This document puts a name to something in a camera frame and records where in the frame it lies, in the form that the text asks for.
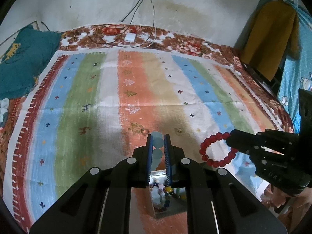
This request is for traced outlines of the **right hand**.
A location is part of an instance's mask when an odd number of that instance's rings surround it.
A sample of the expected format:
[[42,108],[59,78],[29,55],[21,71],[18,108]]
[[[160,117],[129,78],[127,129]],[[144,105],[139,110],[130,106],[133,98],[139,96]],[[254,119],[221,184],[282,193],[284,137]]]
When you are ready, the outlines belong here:
[[287,231],[292,233],[311,206],[311,188],[305,188],[300,195],[291,198],[270,184],[264,190],[262,204],[268,209],[279,208],[286,203],[287,199],[290,199],[290,206],[285,213],[278,215],[278,219],[284,224]]

